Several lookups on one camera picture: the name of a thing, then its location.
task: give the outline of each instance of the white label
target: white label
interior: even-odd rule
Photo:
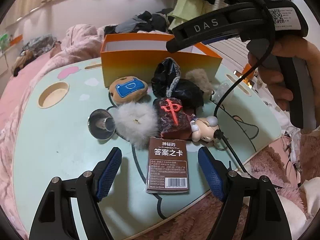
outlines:
[[[187,188],[187,178],[165,178],[164,188]]]
[[[269,9],[275,22],[276,31],[301,30],[301,25],[296,11],[292,7]]]

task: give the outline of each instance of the light green table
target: light green table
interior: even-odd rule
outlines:
[[[165,218],[176,216],[192,206],[209,190],[197,161],[197,150],[202,146],[200,143],[187,144],[190,191],[178,195],[152,195],[145,192],[147,150],[135,150],[116,134],[106,143],[90,134],[87,120],[91,112],[108,108],[113,114],[115,110],[109,100],[108,89],[103,85],[102,69],[84,69],[93,62],[100,62],[100,59],[70,65],[81,70],[63,80],[70,85],[69,92],[55,106],[41,109],[37,105],[39,95],[57,82],[58,74],[68,66],[48,73],[36,85],[23,113],[14,152],[13,186],[18,213],[28,232],[43,193],[53,177],[59,176],[63,180],[77,178],[104,160],[115,146],[122,150],[122,164],[109,196],[99,203],[115,240],[131,237],[163,223]],[[236,78],[221,65],[214,85],[226,80],[226,74]],[[232,98],[224,104],[225,111],[218,111],[220,128],[243,163],[281,133],[277,120],[267,106],[253,91],[245,89],[248,95],[239,88],[235,89]],[[151,88],[148,94],[151,104],[155,98]],[[214,107],[214,103],[208,102],[197,114],[199,117],[212,115]],[[212,146],[209,149],[216,159],[226,166],[231,160],[232,167],[236,168],[236,162],[228,151],[218,151]],[[72,200],[72,205],[79,237],[86,239],[76,199]]]

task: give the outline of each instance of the dark red block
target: dark red block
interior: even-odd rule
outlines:
[[[179,99],[157,98],[153,101],[153,107],[158,115],[160,138],[186,140],[190,137],[190,120]]]

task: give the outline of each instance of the hand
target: hand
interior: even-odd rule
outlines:
[[[276,41],[272,54],[280,57],[298,57],[306,60],[313,84],[316,112],[319,112],[318,116],[320,117],[320,52],[317,47],[301,37],[288,35]],[[253,66],[257,59],[249,53],[248,62]],[[275,102],[282,110],[287,109],[289,101],[293,99],[293,94],[289,89],[277,85],[277,83],[283,81],[283,75],[278,71],[270,70],[263,66],[259,66],[258,70],[262,81],[267,84]]]

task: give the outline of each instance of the box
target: box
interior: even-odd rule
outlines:
[[[147,193],[189,191],[186,141],[150,138]]]
[[[154,33],[106,35],[101,48],[105,87],[125,76],[135,76],[150,83],[157,65],[167,57],[178,63],[182,78],[189,70],[203,68],[212,82],[222,58],[201,43],[169,53],[165,46],[172,38],[172,35]]]

